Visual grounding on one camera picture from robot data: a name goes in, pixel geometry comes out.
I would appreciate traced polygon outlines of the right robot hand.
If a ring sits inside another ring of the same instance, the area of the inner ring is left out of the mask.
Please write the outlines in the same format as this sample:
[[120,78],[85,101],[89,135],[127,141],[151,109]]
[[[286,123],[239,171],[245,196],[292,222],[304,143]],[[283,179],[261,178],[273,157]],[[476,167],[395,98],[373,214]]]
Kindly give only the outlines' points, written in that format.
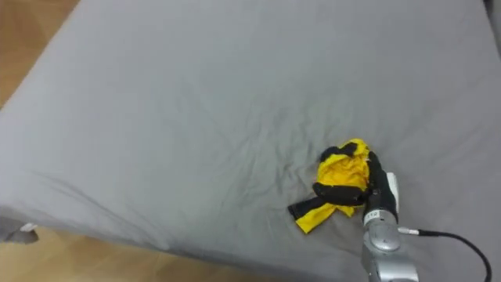
[[398,218],[398,193],[373,151],[365,157],[344,155],[332,164],[323,162],[323,166],[323,174],[312,185],[319,199],[340,207],[386,210]]

